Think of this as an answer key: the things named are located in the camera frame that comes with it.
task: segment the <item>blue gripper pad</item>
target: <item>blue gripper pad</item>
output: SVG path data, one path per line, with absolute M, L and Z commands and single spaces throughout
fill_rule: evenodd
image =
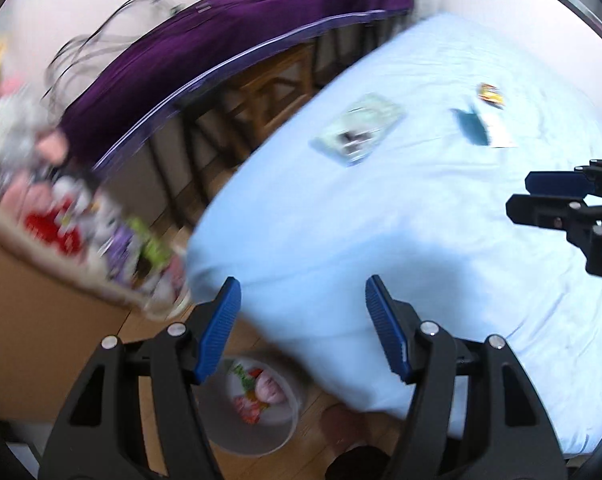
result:
M 193 314 L 198 309 L 208 310 L 203 315 L 209 319 L 198 338 L 199 352 L 193 370 L 197 384 L 203 384 L 217 370 L 225 343 L 241 309 L 241 285 L 234 278 L 228 278 L 215 300 L 197 306 Z
M 366 282 L 367 311 L 375 325 L 390 369 L 405 380 L 411 373 L 408 341 L 393 312 L 394 301 L 378 276 Z
M 531 195 L 585 198 L 594 193 L 594 183 L 577 171 L 531 171 L 526 190 Z

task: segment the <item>rim of bucket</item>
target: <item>rim of bucket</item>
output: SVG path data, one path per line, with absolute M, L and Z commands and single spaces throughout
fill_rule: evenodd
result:
M 274 453 L 275 451 L 280 450 L 283 446 L 285 446 L 290 439 L 292 438 L 292 436 L 295 434 L 295 431 L 297 430 L 297 426 L 299 425 L 299 411 L 301 409 L 301 403 L 300 400 L 297 399 L 294 391 L 292 390 L 292 387 L 288 384 L 287 379 L 285 377 L 283 377 L 282 375 L 280 375 L 276 370 L 274 370 L 270 365 L 259 361 L 258 359 L 252 357 L 251 355 L 246 354 L 246 355 L 228 355 L 228 356 L 223 356 L 221 357 L 221 362 L 219 363 L 219 368 L 220 367 L 225 367 L 225 363 L 232 363 L 234 361 L 236 361 L 237 359 L 248 359 L 250 361 L 253 361 L 255 364 L 258 364 L 259 367 L 262 367 L 263 370 L 267 370 L 268 373 L 274 378 L 274 380 L 277 381 L 277 383 L 279 384 L 279 386 L 281 386 L 281 389 L 283 390 L 283 392 L 286 394 L 287 397 L 287 401 L 290 403 L 290 407 L 292 408 L 292 422 L 291 422 L 291 426 L 290 426 L 290 431 L 287 434 L 287 437 L 285 438 L 285 440 L 283 442 L 281 442 L 281 444 L 279 444 L 277 447 L 274 447 L 273 449 L 271 449 L 270 451 L 268 451 L 267 453 L 260 453 L 260 454 L 249 454 L 249 453 L 242 453 L 239 451 L 233 451 L 231 449 L 227 449 L 224 446 L 221 446 L 220 444 L 217 444 L 216 442 L 212 441 L 215 446 L 219 447 L 220 449 L 222 449 L 223 451 L 225 451 L 226 453 L 231 453 L 233 455 L 236 456 L 250 456 L 250 457 L 260 457 L 260 456 L 267 456 L 269 454 Z

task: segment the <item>box of stuffed toys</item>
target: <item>box of stuffed toys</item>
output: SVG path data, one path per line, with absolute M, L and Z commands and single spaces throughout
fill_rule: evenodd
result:
M 0 243 L 108 301 L 177 316 L 189 304 L 181 256 L 67 159 L 40 100 L 0 79 Z

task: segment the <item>bucket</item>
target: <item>bucket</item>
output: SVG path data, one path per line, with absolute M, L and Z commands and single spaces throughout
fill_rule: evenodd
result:
M 270 373 L 286 394 L 286 400 L 268 408 L 256 424 L 242 421 L 233 405 L 228 381 L 236 360 Z M 249 352 L 224 356 L 217 371 L 194 391 L 199 417 L 210 441 L 227 452 L 256 457 L 273 453 L 290 440 L 305 405 L 307 384 L 301 370 L 287 359 L 269 352 Z

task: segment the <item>person's leg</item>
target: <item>person's leg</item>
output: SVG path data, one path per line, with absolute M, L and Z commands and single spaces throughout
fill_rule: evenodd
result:
M 390 457 L 369 444 L 363 413 L 337 404 L 321 416 L 321 432 L 336 455 L 325 472 L 325 480 L 378 480 Z

